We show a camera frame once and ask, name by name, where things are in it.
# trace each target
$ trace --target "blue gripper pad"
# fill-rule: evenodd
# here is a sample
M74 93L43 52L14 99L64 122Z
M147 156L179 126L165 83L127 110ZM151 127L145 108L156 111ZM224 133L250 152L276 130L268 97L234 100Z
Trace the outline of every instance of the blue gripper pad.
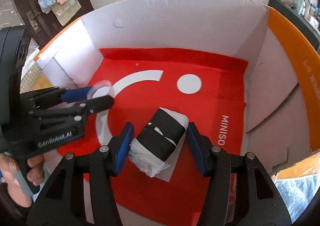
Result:
M197 170L204 177L210 176L214 170L215 164L212 163L212 143L210 142L209 138L200 135L196 125L193 122L189 122L189 126L186 131L186 138Z
M134 127L133 124L127 122L124 125L119 136L114 136L110 140L108 147L111 149L111 156L113 159L113 176L123 170L127 155L129 152L130 143L133 139Z
M63 102L72 103L77 102L81 100L87 99L87 94L91 87L84 87L84 88L78 88L78 89L69 89L64 94L61 95L61 100Z

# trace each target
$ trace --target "door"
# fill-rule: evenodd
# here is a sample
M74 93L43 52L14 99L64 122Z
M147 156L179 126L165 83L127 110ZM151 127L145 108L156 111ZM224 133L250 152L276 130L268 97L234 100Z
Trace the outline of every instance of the door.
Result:
M37 0L14 0L21 18L27 26L28 31L31 32L33 39L39 45L39 49L42 49L52 38L54 38L55 35L57 35L61 30L63 30L63 28L65 28L68 24L73 22L78 17L87 14L88 12L93 10L90 0L78 1L81 5L80 10L70 19L70 21L65 26L62 26L52 11L48 14L42 13ZM34 20L36 20L38 24L37 31L40 30L38 33L34 31L27 17L27 13L30 11L33 13L33 15L41 13L34 18Z

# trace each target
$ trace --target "finger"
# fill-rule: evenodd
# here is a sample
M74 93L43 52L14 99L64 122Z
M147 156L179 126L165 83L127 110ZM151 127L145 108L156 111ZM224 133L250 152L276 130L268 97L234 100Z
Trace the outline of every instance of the finger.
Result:
M10 156L0 154L0 170L10 173L17 173L19 171L18 164Z
M30 182L34 182L35 180L39 179L43 174L43 162L36 165L34 168L32 168L28 174L27 178Z
M43 155L38 155L35 157L31 157L28 159L28 166L31 168L35 167L36 165L40 164L43 160Z
M44 182L44 173L42 174L42 176L39 179L33 181L33 185L38 186L38 185L42 184L43 182Z
M6 182L7 184L15 184L17 186L20 186L18 180L10 172L3 171L2 178L3 182Z
M30 207L32 204L32 199L30 196L24 195L21 187L18 187L14 184L8 184L8 193L12 200L22 206L22 207Z

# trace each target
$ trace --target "white circle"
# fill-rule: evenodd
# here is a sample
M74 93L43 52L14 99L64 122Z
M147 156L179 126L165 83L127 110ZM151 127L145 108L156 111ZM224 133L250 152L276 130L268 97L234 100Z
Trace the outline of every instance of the white circle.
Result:
M194 74L183 75L177 81L178 90L185 94L198 92L201 89L201 85L200 78Z

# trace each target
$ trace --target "clear plastic cup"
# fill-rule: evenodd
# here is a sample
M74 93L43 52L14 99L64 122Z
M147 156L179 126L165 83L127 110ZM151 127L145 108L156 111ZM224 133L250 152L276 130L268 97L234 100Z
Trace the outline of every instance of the clear plastic cup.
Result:
M108 80L102 80L93 85L87 93L87 99L98 98L105 95L115 97L115 91L113 90L111 82Z

